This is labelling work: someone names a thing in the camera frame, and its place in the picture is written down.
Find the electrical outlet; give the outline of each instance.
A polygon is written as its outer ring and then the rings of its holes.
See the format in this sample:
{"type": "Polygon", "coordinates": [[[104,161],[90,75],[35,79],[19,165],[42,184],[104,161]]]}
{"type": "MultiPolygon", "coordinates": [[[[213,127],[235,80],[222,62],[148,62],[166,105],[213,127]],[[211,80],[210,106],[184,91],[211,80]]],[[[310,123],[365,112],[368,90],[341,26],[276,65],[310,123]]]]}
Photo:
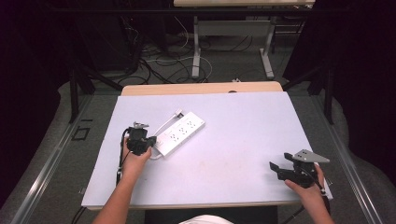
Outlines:
{"type": "Polygon", "coordinates": [[[154,147],[166,157],[204,126],[205,122],[190,112],[163,131],[163,133],[160,133],[157,136],[157,143],[154,147]]]}

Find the table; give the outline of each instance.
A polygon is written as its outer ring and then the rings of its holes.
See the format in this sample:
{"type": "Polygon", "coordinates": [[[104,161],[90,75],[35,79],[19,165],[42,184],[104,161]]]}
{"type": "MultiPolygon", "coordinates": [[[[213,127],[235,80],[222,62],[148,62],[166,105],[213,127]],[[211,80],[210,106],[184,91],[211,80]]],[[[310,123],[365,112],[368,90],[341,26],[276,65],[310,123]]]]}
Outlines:
{"type": "MultiPolygon", "coordinates": [[[[175,0],[176,7],[279,7],[313,5],[315,0],[175,0]]],[[[269,21],[199,21],[194,17],[194,58],[192,77],[199,76],[201,49],[200,35],[255,35],[266,36],[264,48],[260,49],[262,64],[268,79],[274,79],[274,72],[268,58],[269,48],[276,27],[276,17],[269,21]]]]}
{"type": "Polygon", "coordinates": [[[100,209],[115,188],[123,130],[134,121],[147,123],[150,136],[178,108],[195,113],[205,127],[169,157],[148,161],[131,208],[299,202],[269,167],[272,161],[291,169],[284,152],[312,150],[288,94],[277,82],[238,82],[125,87],[82,206],[100,209]]]}

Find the power strip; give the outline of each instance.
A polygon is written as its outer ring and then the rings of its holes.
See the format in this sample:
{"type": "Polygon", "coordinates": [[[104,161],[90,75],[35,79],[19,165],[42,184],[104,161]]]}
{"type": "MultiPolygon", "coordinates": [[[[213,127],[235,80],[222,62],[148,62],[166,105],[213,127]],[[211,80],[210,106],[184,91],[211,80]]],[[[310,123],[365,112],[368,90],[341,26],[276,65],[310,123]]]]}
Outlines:
{"type": "Polygon", "coordinates": [[[202,119],[198,118],[192,112],[189,112],[163,131],[163,133],[160,133],[157,136],[157,143],[154,147],[157,148],[164,157],[169,156],[171,152],[183,145],[204,126],[205,122],[202,119]]]}

